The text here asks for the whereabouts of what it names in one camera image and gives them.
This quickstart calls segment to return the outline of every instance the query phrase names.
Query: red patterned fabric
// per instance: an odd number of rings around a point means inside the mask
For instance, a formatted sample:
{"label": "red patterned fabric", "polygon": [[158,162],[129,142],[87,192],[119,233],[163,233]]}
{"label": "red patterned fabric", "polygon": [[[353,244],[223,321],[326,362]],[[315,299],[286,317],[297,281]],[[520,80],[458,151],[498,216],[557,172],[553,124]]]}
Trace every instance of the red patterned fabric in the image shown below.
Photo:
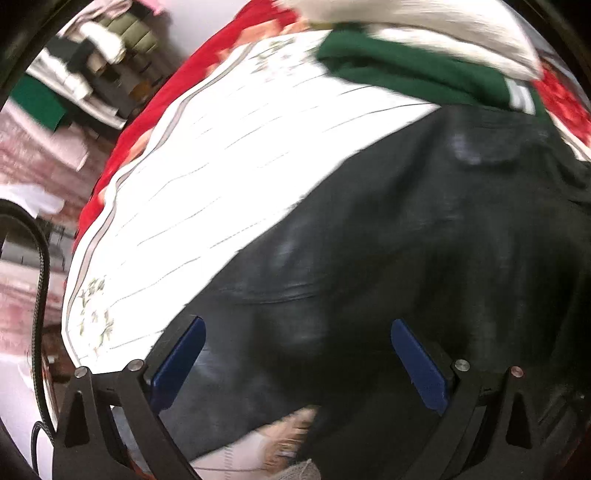
{"label": "red patterned fabric", "polygon": [[546,109],[555,114],[570,132],[585,145],[591,141],[591,115],[547,66],[544,78],[534,82]]}
{"label": "red patterned fabric", "polygon": [[80,214],[76,244],[100,215],[103,206],[98,201],[99,192],[105,188],[125,160],[129,149],[147,130],[154,128],[166,108],[180,95],[206,77],[207,68],[219,62],[218,52],[232,48],[242,30],[269,20],[277,20],[282,27],[297,19],[290,10],[280,11],[271,0],[252,0],[238,12],[232,22],[207,40],[170,78],[148,104],[145,110],[127,127],[109,158],[105,171],[96,183],[92,197]]}

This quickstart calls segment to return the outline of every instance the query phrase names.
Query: red blanket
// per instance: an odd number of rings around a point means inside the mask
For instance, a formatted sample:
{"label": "red blanket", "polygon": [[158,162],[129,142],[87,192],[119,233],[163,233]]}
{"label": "red blanket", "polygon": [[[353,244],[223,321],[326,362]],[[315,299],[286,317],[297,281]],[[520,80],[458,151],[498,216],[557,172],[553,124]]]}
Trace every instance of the red blanket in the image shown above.
{"label": "red blanket", "polygon": [[92,197],[82,209],[76,245],[92,222],[100,215],[103,206],[99,203],[98,193],[109,184],[115,172],[126,159],[129,149],[144,132],[155,127],[164,111],[175,99],[206,77],[207,68],[219,62],[218,52],[232,48],[245,28],[269,20],[277,20],[282,27],[285,27],[295,22],[296,19],[295,13],[290,10],[280,11],[273,6],[271,0],[251,0],[238,12],[234,20],[191,55],[154,96],[142,114],[122,132],[103,174],[96,183]]}

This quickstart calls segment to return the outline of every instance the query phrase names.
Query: metal screw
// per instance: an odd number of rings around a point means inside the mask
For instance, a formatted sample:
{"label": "metal screw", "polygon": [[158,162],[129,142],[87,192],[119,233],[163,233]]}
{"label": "metal screw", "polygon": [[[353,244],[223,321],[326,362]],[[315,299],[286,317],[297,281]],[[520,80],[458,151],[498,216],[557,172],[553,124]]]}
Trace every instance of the metal screw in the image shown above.
{"label": "metal screw", "polygon": [[131,370],[132,372],[137,372],[140,368],[144,366],[143,360],[132,360],[127,364],[127,369]]}
{"label": "metal screw", "polygon": [[456,360],[456,363],[454,364],[454,366],[460,372],[467,372],[468,370],[470,370],[470,363],[468,362],[468,360],[462,360],[462,359]]}
{"label": "metal screw", "polygon": [[88,369],[86,367],[78,367],[74,370],[74,376],[76,378],[82,378],[88,373]]}
{"label": "metal screw", "polygon": [[511,375],[513,375],[515,378],[521,378],[525,374],[520,367],[511,367]]}

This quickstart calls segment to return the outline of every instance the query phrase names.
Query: black cable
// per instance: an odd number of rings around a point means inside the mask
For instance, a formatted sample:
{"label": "black cable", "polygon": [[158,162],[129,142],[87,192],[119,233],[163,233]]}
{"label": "black cable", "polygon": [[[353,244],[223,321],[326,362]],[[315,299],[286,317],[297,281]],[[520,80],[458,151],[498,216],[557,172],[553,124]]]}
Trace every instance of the black cable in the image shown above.
{"label": "black cable", "polygon": [[16,203],[0,199],[0,217],[8,217],[27,229],[33,237],[37,250],[39,251],[39,284],[37,286],[37,298],[35,300],[35,310],[33,313],[33,335],[31,339],[31,374],[33,376],[35,399],[37,400],[37,407],[41,414],[41,421],[35,423],[33,431],[31,432],[31,458],[34,459],[34,469],[35,472],[37,472],[37,436],[39,435],[39,429],[43,429],[43,431],[47,433],[52,445],[56,435],[49,414],[49,409],[47,408],[41,366],[41,335],[43,332],[47,292],[49,290],[49,247],[47,246],[47,240],[33,217]]}
{"label": "black cable", "polygon": [[37,437],[39,437],[40,430],[43,430],[48,438],[51,438],[46,425],[42,421],[37,420],[31,432],[31,464],[33,465],[33,471],[37,474],[39,474],[39,466],[37,465]]}

